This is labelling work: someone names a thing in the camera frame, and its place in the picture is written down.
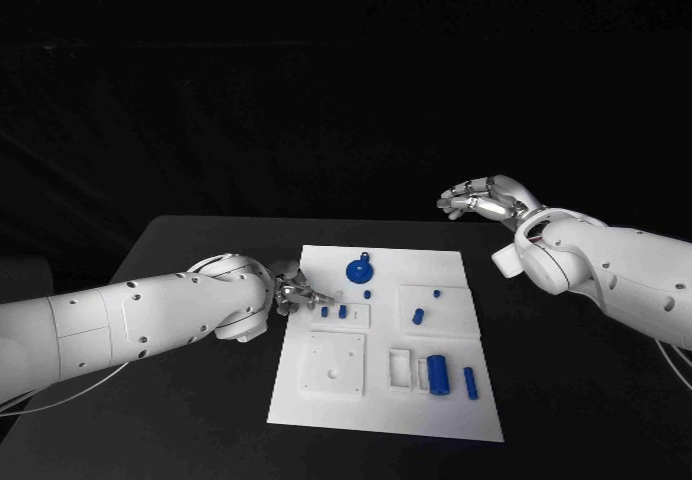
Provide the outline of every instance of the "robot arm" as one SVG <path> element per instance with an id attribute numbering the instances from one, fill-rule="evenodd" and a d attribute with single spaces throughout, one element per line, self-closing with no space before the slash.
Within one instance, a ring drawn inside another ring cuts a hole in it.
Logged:
<path id="1" fill-rule="evenodd" d="M 0 305 L 0 403 L 25 392 L 199 341 L 248 342 L 279 312 L 333 304 L 296 264 L 274 273 L 220 255 L 188 272 Z"/>
<path id="2" fill-rule="evenodd" d="M 692 347 L 692 244 L 548 208 L 502 175 L 453 187 L 437 206 L 452 220 L 476 211 L 515 232 L 493 255 L 505 277 L 525 272 L 548 293 L 586 295 L 638 331 Z"/>

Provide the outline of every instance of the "blue cylinder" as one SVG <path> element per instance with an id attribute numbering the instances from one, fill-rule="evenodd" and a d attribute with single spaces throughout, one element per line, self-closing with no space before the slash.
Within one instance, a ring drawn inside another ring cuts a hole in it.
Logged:
<path id="1" fill-rule="evenodd" d="M 433 395 L 450 394 L 450 377 L 447 376 L 447 360 L 444 355 L 429 357 L 429 382 Z"/>
<path id="2" fill-rule="evenodd" d="M 416 313 L 414 313 L 414 323 L 417 325 L 420 325 L 423 323 L 423 315 L 426 314 L 423 308 L 417 308 L 416 309 Z"/>
<path id="3" fill-rule="evenodd" d="M 361 260 L 354 260 L 346 267 L 346 277 L 354 283 L 368 283 L 375 271 L 371 265 L 368 252 L 361 254 Z"/>
<path id="4" fill-rule="evenodd" d="M 473 378 L 472 367 L 465 368 L 465 377 L 466 377 L 466 389 L 469 390 L 469 398 L 472 400 L 478 400 L 479 399 L 479 391 L 476 390 L 476 379 Z"/>

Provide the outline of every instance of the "black background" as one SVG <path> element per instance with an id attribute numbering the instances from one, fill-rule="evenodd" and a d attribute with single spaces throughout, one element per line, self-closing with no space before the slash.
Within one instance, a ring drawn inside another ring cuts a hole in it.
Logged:
<path id="1" fill-rule="evenodd" d="M 0 251 L 61 293 L 160 215 L 434 221 L 501 173 L 689 239 L 689 26 L 682 1 L 6 5 Z"/>

